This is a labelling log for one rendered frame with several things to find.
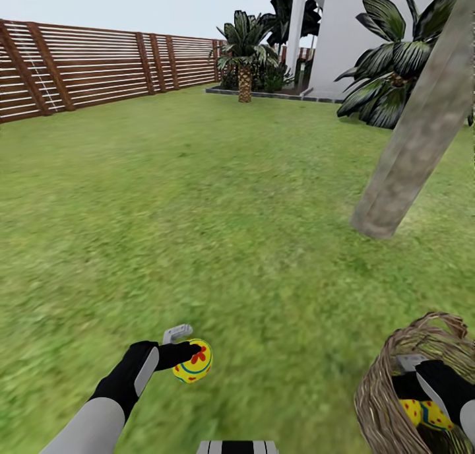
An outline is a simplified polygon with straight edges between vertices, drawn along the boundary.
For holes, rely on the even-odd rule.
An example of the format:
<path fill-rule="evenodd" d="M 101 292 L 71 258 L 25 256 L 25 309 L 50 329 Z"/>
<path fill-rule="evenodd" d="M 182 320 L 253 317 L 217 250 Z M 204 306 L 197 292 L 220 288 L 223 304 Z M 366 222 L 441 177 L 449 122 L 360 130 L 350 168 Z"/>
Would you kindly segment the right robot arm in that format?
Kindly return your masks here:
<path fill-rule="evenodd" d="M 401 372 L 392 375 L 398 399 L 432 400 L 475 447 L 475 383 L 441 360 L 420 354 L 397 355 Z"/>

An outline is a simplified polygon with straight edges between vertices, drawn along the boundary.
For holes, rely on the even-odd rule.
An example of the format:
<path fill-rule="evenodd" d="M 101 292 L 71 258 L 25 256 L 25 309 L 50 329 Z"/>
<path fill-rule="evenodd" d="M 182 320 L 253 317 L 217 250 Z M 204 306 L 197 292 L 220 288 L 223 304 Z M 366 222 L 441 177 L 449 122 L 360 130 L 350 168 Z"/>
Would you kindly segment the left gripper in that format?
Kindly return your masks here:
<path fill-rule="evenodd" d="M 170 359 L 164 369 L 174 368 L 178 364 L 189 361 L 192 355 L 201 351 L 201 346 L 197 344 L 189 344 L 189 341 L 184 341 L 179 344 L 167 344 L 166 345 Z"/>

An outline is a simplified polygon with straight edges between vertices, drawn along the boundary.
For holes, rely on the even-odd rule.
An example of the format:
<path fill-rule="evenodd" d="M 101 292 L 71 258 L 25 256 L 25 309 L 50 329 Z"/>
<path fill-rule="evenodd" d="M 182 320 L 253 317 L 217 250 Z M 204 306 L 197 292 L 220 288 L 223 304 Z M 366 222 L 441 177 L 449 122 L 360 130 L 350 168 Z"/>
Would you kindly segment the wicker basket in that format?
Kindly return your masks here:
<path fill-rule="evenodd" d="M 435 327 L 435 325 L 429 325 L 434 319 L 441 319 L 451 330 L 448 331 Z M 453 354 L 453 351 L 457 348 L 459 351 L 463 350 L 462 346 L 466 346 L 472 352 L 467 351 L 470 355 L 470 359 L 475 359 L 475 346 L 468 343 L 468 339 L 462 337 L 462 331 L 464 335 L 467 334 L 466 324 L 462 322 L 462 317 L 452 315 L 451 313 L 444 312 L 427 312 L 425 316 L 413 320 L 411 324 L 408 324 L 404 329 L 397 329 L 392 332 L 386 339 L 383 348 L 376 357 L 374 363 L 367 369 L 361 384 L 358 386 L 357 391 L 354 393 L 354 403 L 356 407 L 356 417 L 362 436 L 373 450 L 373 454 L 432 454 L 430 445 L 427 445 L 427 441 L 433 439 L 433 432 L 431 429 L 426 428 L 422 424 L 418 425 L 418 430 L 424 436 L 422 441 L 421 437 L 417 433 L 417 429 L 413 428 L 412 423 L 409 420 L 409 416 L 402 404 L 400 403 L 394 387 L 392 375 L 397 372 L 401 372 L 395 362 L 391 362 L 391 356 L 396 348 L 402 346 L 401 339 L 413 339 L 413 335 L 418 333 L 425 333 L 425 338 L 417 343 L 417 346 L 410 346 L 406 350 L 400 350 L 399 354 L 420 354 L 420 345 L 422 342 L 428 341 L 429 335 L 438 335 L 443 340 L 445 338 L 451 339 L 454 343 L 445 343 L 443 347 L 447 350 L 437 352 L 433 354 L 434 358 L 438 360 L 447 358 L 447 354 Z M 445 338 L 443 338 L 445 337 Z M 441 340 L 435 340 L 437 344 L 441 344 Z M 446 340 L 446 339 L 445 339 Z M 458 354 L 458 352 L 457 352 Z M 460 355 L 460 354 L 459 354 Z M 455 360 L 455 364 L 462 366 L 470 363 L 463 355 L 462 362 Z M 449 358 L 448 358 L 449 359 Z M 449 359 L 450 360 L 450 359 Z M 474 364 L 471 364 L 473 366 Z M 468 372 L 467 372 L 468 371 Z M 474 371 L 463 371 L 464 375 L 468 376 Z M 466 379 L 463 373 L 460 374 L 462 378 Z M 461 454 L 468 454 L 469 446 L 467 444 L 467 437 L 463 435 L 460 427 L 455 426 L 455 433 L 458 434 L 458 441 L 462 445 Z M 457 434 L 455 434 L 455 437 Z M 437 432 L 437 443 L 442 445 L 443 442 L 447 445 L 447 454 L 456 454 L 455 443 L 446 432 Z"/>

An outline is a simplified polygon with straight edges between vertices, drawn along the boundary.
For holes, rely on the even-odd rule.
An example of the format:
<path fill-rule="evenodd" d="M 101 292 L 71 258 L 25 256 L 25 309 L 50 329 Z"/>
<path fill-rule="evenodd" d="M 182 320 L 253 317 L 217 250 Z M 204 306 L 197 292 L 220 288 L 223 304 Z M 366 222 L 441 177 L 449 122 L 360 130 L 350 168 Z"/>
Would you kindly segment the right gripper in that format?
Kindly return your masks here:
<path fill-rule="evenodd" d="M 392 375 L 393 387 L 398 399 L 413 399 L 418 402 L 427 401 L 413 387 L 411 375 L 413 372 L 402 375 L 401 373 Z"/>

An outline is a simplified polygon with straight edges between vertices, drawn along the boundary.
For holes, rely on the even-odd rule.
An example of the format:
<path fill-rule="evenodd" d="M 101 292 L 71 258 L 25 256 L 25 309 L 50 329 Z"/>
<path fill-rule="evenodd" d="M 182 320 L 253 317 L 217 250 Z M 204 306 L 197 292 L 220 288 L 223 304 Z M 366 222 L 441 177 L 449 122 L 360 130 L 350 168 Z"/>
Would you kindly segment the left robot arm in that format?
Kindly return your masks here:
<path fill-rule="evenodd" d="M 147 340 L 131 344 L 90 400 L 38 454 L 113 454 L 152 373 L 174 368 L 201 351 L 201 346 L 189 341 L 176 344 L 176 339 L 192 332 L 191 325 L 182 324 L 165 331 L 163 345 Z"/>

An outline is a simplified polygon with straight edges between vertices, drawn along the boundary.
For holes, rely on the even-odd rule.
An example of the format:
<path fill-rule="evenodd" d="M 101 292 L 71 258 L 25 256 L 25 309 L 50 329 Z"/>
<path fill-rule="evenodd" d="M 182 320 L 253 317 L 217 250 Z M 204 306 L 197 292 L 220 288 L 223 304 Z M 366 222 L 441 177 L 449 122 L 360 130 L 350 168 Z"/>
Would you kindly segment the easter egg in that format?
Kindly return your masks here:
<path fill-rule="evenodd" d="M 413 399 L 400 399 L 400 403 L 407 412 L 408 416 L 413 422 L 413 425 L 417 428 L 418 423 L 421 421 L 421 404 Z"/>
<path fill-rule="evenodd" d="M 449 420 L 447 415 L 432 401 L 422 401 L 421 404 L 421 421 L 426 428 L 431 429 L 432 432 L 449 432 L 454 429 L 454 424 Z"/>
<path fill-rule="evenodd" d="M 172 368 L 175 376 L 184 383 L 193 383 L 202 379 L 212 368 L 213 351 L 210 345 L 201 339 L 190 339 L 189 344 L 201 346 L 201 351 L 192 355 L 189 361 Z"/>

